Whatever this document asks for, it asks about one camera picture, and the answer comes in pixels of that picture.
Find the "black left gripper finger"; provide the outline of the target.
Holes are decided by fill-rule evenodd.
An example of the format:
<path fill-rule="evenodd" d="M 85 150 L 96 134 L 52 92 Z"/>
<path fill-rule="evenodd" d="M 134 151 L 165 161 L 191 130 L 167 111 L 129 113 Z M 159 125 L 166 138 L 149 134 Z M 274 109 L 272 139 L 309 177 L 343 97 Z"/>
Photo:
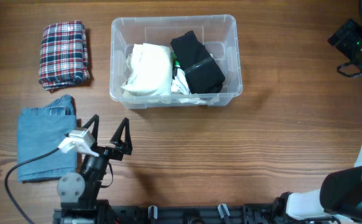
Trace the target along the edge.
<path fill-rule="evenodd" d="M 91 135 L 93 136 L 95 142 L 98 139 L 98 128 L 99 128 L 100 117 L 97 114 L 94 114 L 90 120 L 88 120 L 82 128 L 89 129 L 91 125 L 93 125 L 93 129 L 91 131 Z"/>
<path fill-rule="evenodd" d="M 121 121 L 121 124 L 110 139 L 110 143 L 118 148 L 131 148 L 131 134 L 128 118 L 124 118 Z"/>

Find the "red blue plaid cloth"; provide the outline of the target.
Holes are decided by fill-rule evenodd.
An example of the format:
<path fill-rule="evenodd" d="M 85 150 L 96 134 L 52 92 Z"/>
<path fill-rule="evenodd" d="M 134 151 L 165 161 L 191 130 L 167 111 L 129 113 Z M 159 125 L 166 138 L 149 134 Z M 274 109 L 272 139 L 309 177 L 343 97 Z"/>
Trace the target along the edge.
<path fill-rule="evenodd" d="M 86 30 L 82 21 L 46 26 L 40 46 L 39 83 L 42 87 L 52 92 L 89 79 Z"/>

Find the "cream cloth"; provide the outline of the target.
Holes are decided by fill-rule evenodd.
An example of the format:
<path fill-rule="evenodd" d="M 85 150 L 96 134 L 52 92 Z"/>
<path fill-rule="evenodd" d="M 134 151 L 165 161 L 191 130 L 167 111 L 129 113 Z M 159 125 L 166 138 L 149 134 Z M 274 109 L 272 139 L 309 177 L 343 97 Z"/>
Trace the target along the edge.
<path fill-rule="evenodd" d="M 135 44 L 126 64 L 131 74 L 121 85 L 124 97 L 170 95 L 173 59 L 169 47 Z"/>

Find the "white shirt with green tag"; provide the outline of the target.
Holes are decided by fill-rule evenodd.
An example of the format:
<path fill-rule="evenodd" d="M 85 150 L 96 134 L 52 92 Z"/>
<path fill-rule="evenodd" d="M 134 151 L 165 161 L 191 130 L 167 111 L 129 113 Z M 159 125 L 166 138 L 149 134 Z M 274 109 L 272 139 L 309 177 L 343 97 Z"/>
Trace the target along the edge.
<path fill-rule="evenodd" d="M 212 54 L 209 54 L 210 56 L 191 65 L 186 70 L 182 70 L 180 63 L 178 62 L 175 53 L 172 53 L 172 59 L 173 59 L 173 70 L 172 70 L 172 84 L 170 87 L 171 94 L 172 95 L 190 95 L 191 91 L 188 87 L 186 74 L 190 73 L 192 70 L 195 70 L 203 65 L 208 64 L 209 62 L 215 62 L 212 58 Z M 202 105 L 204 103 L 207 103 L 207 100 L 203 100 L 200 98 L 181 98 L 179 99 L 179 102 L 181 103 L 192 103 L 196 105 Z"/>

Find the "black garment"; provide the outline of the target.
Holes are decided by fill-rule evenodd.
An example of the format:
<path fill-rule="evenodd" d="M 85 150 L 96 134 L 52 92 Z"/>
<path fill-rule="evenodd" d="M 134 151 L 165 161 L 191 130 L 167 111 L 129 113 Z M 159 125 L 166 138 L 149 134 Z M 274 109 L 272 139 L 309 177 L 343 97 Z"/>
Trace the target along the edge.
<path fill-rule="evenodd" d="M 225 76 L 206 47 L 198 41 L 194 31 L 170 42 L 191 94 L 219 93 Z"/>

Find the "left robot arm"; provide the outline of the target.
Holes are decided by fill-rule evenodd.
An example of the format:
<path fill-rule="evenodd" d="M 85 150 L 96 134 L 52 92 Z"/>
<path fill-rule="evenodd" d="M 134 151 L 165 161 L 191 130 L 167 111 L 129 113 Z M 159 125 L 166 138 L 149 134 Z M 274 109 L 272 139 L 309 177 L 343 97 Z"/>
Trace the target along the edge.
<path fill-rule="evenodd" d="M 76 127 L 65 135 L 60 143 L 62 153 L 76 151 L 85 158 L 78 172 L 63 175 L 57 184 L 61 208 L 54 211 L 53 222 L 74 223 L 120 223 L 121 220 L 111 208 L 108 200 L 98 200 L 106 170 L 113 172 L 110 160 L 121 161 L 123 156 L 132 154 L 129 120 L 124 118 L 113 134 L 112 147 L 99 146 L 99 116 L 94 115 L 84 126 Z"/>

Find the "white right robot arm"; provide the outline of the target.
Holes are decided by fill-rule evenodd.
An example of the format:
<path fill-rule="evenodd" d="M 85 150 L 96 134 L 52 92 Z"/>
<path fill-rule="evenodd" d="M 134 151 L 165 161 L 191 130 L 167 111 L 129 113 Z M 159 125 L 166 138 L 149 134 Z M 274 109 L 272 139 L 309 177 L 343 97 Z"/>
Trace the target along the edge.
<path fill-rule="evenodd" d="M 362 76 L 362 34 L 333 34 L 328 42 L 348 57 Z M 362 223 L 362 145 L 352 168 L 328 174 L 318 190 L 290 194 L 285 213 L 300 222 L 338 216 Z"/>

